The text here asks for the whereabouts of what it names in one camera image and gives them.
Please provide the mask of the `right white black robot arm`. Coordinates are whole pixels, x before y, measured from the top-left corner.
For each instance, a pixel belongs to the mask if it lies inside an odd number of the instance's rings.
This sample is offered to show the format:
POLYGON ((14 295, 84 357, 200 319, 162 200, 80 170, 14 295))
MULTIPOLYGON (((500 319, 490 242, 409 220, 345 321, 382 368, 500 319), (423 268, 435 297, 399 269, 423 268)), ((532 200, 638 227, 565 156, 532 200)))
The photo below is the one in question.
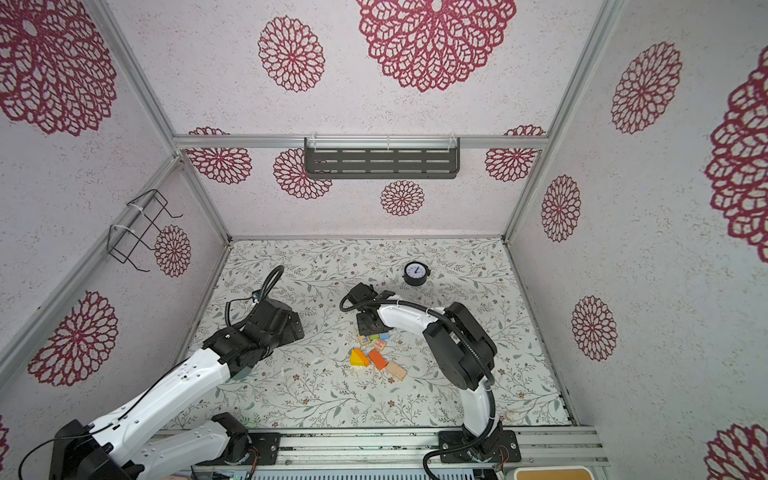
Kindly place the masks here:
POLYGON ((426 341, 443 376, 459 390, 463 423, 460 431, 439 434, 439 445, 422 458, 442 463, 518 462, 522 459, 515 434, 504 428, 493 393, 497 347, 463 304, 427 307, 404 300, 392 291, 376 292, 359 283, 340 301, 340 310, 356 313, 363 336, 402 330, 426 341))

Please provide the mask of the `red-orange wood block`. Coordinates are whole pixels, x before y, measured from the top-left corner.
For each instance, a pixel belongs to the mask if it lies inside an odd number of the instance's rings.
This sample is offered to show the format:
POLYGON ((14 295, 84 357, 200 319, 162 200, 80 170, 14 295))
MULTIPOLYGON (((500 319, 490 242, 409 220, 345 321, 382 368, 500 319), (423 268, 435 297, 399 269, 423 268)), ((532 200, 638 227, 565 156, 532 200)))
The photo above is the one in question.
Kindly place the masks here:
POLYGON ((379 350, 373 349, 367 354, 370 362, 378 369, 384 370, 389 362, 382 356, 379 350))

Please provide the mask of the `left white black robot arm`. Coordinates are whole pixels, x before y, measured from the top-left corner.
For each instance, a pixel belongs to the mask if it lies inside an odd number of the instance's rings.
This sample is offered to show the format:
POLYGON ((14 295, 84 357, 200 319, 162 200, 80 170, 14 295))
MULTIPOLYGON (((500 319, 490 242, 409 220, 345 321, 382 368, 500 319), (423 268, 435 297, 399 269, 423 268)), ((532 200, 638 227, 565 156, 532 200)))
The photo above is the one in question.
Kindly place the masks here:
POLYGON ((194 464, 243 464, 253 453, 248 429, 230 413, 162 440, 154 435, 208 391, 245 376, 277 348, 304 337, 286 304, 258 301, 246 318, 220 329, 200 349, 123 406, 88 425, 74 420, 52 443, 52 479, 164 479, 194 464))

